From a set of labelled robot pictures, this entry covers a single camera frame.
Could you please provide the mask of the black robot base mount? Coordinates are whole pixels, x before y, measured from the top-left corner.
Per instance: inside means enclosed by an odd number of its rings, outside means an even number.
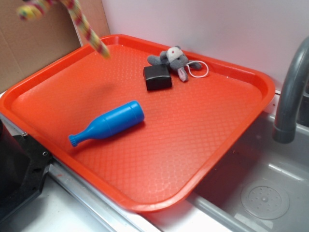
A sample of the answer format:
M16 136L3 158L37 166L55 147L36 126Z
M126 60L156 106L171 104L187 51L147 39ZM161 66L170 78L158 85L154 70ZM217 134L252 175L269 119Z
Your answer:
M43 189L51 153L30 135L11 135L0 123L0 221L4 222Z

